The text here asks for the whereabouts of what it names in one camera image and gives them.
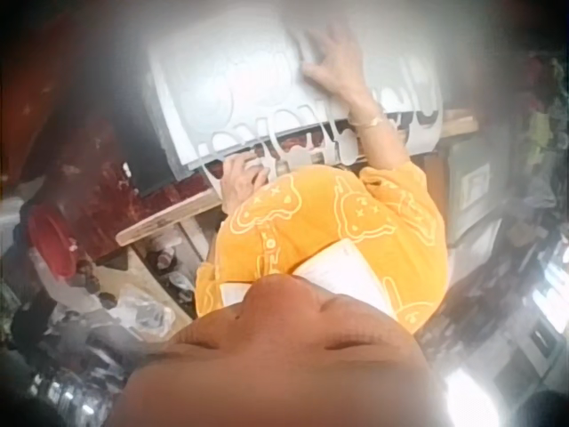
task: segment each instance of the wrist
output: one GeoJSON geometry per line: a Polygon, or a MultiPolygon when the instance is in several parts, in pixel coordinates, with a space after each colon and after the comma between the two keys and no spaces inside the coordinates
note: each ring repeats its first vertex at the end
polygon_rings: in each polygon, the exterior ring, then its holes
{"type": "Polygon", "coordinates": [[[367,123],[383,116],[383,109],[369,92],[356,94],[347,103],[349,115],[357,123],[367,123]]]}

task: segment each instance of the bracelet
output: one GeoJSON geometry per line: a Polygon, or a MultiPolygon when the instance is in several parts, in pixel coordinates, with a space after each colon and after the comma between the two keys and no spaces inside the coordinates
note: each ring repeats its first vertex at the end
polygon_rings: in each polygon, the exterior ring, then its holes
{"type": "Polygon", "coordinates": [[[354,126],[356,129],[369,129],[370,127],[375,127],[380,123],[385,121],[385,117],[376,116],[369,123],[354,123],[351,119],[351,115],[348,115],[348,123],[354,126]]]}

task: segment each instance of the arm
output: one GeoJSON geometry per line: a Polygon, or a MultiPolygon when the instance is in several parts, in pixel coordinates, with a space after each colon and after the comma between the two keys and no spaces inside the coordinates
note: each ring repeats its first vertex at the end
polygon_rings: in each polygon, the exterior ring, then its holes
{"type": "Polygon", "coordinates": [[[347,28],[333,26],[312,36],[325,55],[322,64],[304,64],[303,72],[349,107],[369,166],[397,169],[409,161],[405,145],[365,85],[361,49],[347,28]]]}

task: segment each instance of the red object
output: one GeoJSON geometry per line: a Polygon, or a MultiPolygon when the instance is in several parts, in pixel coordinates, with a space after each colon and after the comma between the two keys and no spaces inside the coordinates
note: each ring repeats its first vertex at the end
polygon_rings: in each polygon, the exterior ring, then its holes
{"type": "Polygon", "coordinates": [[[56,277],[71,278],[78,261],[74,239],[60,212],[49,205],[32,208],[28,218],[28,233],[32,246],[42,255],[56,277]]]}

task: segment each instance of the woman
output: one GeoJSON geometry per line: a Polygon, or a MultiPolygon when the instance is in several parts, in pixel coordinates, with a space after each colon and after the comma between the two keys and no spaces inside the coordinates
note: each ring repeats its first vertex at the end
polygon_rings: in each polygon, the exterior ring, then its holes
{"type": "Polygon", "coordinates": [[[348,239],[379,279],[399,323],[414,333],[445,295],[444,224],[424,173],[365,86],[356,40],[341,28],[315,38],[325,61],[306,64],[304,73],[349,106],[370,167],[360,180],[330,167],[306,167],[262,187],[267,171],[245,170],[254,154],[229,158],[221,181],[228,219],[214,256],[198,271],[198,314],[223,307],[227,284],[293,274],[348,239]]]}
{"type": "Polygon", "coordinates": [[[365,88],[353,36],[334,28],[315,38],[325,60],[303,71],[349,105],[370,167],[361,181],[313,166],[265,185],[265,171],[245,168],[251,156],[229,159],[228,219],[198,273],[202,317],[132,377],[110,425],[447,425],[411,335],[445,293],[443,223],[365,88]],[[339,242],[357,250],[340,262],[321,257],[339,242]],[[344,289],[372,277],[379,299],[291,276],[299,267],[344,289]],[[330,270],[338,273],[329,278],[330,270]],[[252,286],[224,308],[232,299],[224,286],[235,282],[252,286]]]}

